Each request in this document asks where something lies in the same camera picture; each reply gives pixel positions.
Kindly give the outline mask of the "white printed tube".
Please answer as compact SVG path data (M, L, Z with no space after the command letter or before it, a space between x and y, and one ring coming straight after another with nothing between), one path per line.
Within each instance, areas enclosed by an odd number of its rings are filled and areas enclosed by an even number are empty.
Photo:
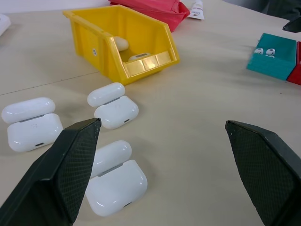
M190 9L189 18L204 20L203 2L202 0L195 0Z

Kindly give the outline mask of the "red plastic tray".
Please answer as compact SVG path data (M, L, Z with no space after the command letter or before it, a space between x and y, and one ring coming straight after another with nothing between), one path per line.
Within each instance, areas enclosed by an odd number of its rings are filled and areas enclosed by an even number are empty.
M301 85L301 42L297 42L296 66L287 78L288 82Z

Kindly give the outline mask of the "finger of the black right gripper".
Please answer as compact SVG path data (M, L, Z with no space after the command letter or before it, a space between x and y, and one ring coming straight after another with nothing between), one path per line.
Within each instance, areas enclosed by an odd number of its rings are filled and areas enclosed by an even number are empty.
M301 17L298 17L288 22L283 28L283 31L299 33L301 32Z

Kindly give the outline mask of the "yellow plastic bin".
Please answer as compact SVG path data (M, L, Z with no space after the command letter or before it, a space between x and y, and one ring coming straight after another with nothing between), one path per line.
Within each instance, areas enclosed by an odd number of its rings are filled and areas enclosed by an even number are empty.
M127 85L180 62L168 24L122 5L67 10L76 53L112 82ZM114 36L128 41L119 52ZM137 54L150 56L128 61Z

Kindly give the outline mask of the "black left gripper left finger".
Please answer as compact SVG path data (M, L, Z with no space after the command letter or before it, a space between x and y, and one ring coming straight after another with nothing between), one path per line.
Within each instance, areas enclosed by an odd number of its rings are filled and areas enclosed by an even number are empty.
M101 120L62 130L0 207L0 226L73 226L95 158Z

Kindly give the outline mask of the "dark grey background object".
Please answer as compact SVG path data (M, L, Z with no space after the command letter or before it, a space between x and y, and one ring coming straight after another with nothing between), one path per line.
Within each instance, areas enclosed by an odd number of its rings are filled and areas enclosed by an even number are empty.
M223 0L224 2L248 8L269 16L286 20L301 17L301 0Z

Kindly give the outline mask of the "red crumpled bag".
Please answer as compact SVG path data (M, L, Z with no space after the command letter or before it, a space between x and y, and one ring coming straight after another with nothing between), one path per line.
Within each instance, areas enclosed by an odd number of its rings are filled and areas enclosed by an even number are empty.
M190 14L180 0L108 0L168 24L171 32Z

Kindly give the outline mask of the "white flat object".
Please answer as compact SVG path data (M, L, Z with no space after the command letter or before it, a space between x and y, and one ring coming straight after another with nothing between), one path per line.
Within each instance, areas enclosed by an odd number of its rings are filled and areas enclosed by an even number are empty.
M0 14L0 36L11 26L8 16Z

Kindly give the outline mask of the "teal plastic tray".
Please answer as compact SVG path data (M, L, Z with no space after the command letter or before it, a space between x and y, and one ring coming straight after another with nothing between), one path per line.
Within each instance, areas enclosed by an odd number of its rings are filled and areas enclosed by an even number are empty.
M263 33L257 48L263 48L264 53L253 52L246 68L285 81L296 66L297 41ZM270 48L276 50L275 55L266 55L266 50Z

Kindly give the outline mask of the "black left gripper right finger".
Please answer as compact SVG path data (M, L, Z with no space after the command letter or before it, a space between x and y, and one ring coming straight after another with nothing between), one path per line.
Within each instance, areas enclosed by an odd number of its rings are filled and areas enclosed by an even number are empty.
M301 226L301 158L278 134L243 122L225 124L235 163L265 226Z

